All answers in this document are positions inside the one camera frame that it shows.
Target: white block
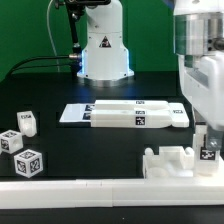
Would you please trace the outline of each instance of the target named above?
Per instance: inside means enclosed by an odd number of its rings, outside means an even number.
[[[33,137],[37,133],[36,119],[32,111],[17,113],[20,132],[27,137]]]
[[[192,177],[194,151],[184,150],[182,146],[160,147],[159,155],[152,149],[145,150],[143,156],[143,175],[145,178]]]
[[[195,133],[197,135],[205,135],[207,134],[207,125],[196,125],[195,126]]]
[[[93,110],[91,127],[164,128],[172,123],[168,110]]]
[[[12,154],[23,148],[22,134],[8,130],[0,135],[0,150]]]
[[[172,116],[172,126],[174,127],[189,127],[189,119],[183,104],[169,103],[170,113]]]
[[[73,193],[76,207],[112,207],[112,187],[102,186],[102,180],[87,180]]]
[[[96,100],[96,110],[169,110],[168,102],[154,100]]]
[[[16,173],[32,177],[43,170],[42,154],[33,150],[26,150],[14,156]]]

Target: white holder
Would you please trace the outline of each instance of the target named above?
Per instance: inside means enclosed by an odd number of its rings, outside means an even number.
[[[165,128],[189,126],[181,103],[144,100],[97,100],[91,127]]]
[[[192,148],[160,147],[159,155],[152,149],[145,150],[143,156],[143,175],[153,177],[193,177],[194,151]]]
[[[33,137],[37,133],[36,119],[32,111],[17,113],[17,119],[22,135]]]

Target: sticker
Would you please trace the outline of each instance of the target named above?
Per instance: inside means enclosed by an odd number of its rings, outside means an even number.
[[[12,137],[14,137],[15,135],[17,135],[17,134],[14,133],[14,132],[8,132],[8,133],[4,134],[3,136],[6,137],[6,138],[12,138]]]
[[[100,44],[101,48],[111,48],[110,42],[108,40],[108,38],[105,36],[103,41]]]
[[[22,119],[31,118],[31,115],[30,115],[30,114],[27,114],[27,115],[21,115],[21,118],[22,118]]]
[[[183,114],[184,112],[182,110],[173,110],[174,114]]]
[[[135,111],[135,114],[146,114],[146,112],[144,111],[144,110],[137,110],[137,111]]]
[[[83,120],[90,120],[91,118],[91,113],[84,113],[82,119]]]
[[[215,160],[216,152],[209,151],[202,147],[200,152],[200,160]]]
[[[95,109],[95,105],[94,104],[87,104],[85,111],[92,111]]]
[[[137,126],[144,126],[145,125],[145,117],[136,117],[135,124]]]
[[[34,173],[39,169],[40,169],[40,159],[38,158],[30,163],[30,172]]]
[[[145,104],[145,101],[144,100],[137,100],[136,104]]]
[[[24,162],[17,160],[17,168],[18,168],[18,171],[22,173],[26,173],[26,164]]]
[[[34,157],[36,154],[32,153],[32,152],[25,152],[23,154],[20,155],[20,157],[24,158],[24,159],[29,159],[31,157]]]
[[[9,150],[9,142],[7,140],[1,139],[2,149]]]

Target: cable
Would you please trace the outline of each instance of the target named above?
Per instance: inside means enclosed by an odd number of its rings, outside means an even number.
[[[37,65],[37,66],[26,66],[26,67],[21,67],[21,68],[15,68],[13,69],[12,73],[18,70],[22,69],[30,69],[30,68],[48,68],[48,67],[57,67],[57,66],[70,66],[70,64],[56,64],[56,65]]]
[[[47,8],[47,30],[48,30],[48,35],[49,35],[49,38],[50,38],[50,42],[51,42],[51,46],[52,46],[54,55],[57,56],[58,54],[57,54],[55,43],[54,43],[54,40],[53,40],[53,37],[52,37],[51,26],[50,26],[50,11],[51,11],[51,6],[52,6],[53,2],[54,2],[54,0],[51,0],[49,2],[48,8]]]
[[[11,74],[13,73],[13,71],[17,68],[19,68],[21,65],[24,65],[26,63],[29,63],[29,62],[32,62],[32,61],[40,61],[40,60],[59,60],[59,59],[68,59],[69,56],[44,56],[44,57],[34,57],[34,58],[28,58],[28,59],[25,59],[17,64],[15,64],[10,70],[9,72],[6,74],[6,78],[10,77]]]

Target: black cable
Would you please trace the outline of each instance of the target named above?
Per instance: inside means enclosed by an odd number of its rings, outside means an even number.
[[[30,68],[48,68],[48,67],[57,67],[57,66],[71,66],[70,64],[55,64],[55,65],[37,65],[37,66],[26,66],[26,67],[21,67],[21,68],[15,68],[13,69],[13,71],[11,72],[11,75],[18,70],[22,70],[22,69],[30,69]]]
[[[62,55],[62,56],[43,56],[43,57],[34,57],[34,58],[28,58],[25,59],[17,64],[15,64],[6,74],[6,78],[11,76],[11,73],[17,69],[18,67],[20,67],[21,65],[24,65],[26,63],[32,62],[32,61],[40,61],[40,60],[55,60],[55,59],[68,59],[69,56],[68,55]]]

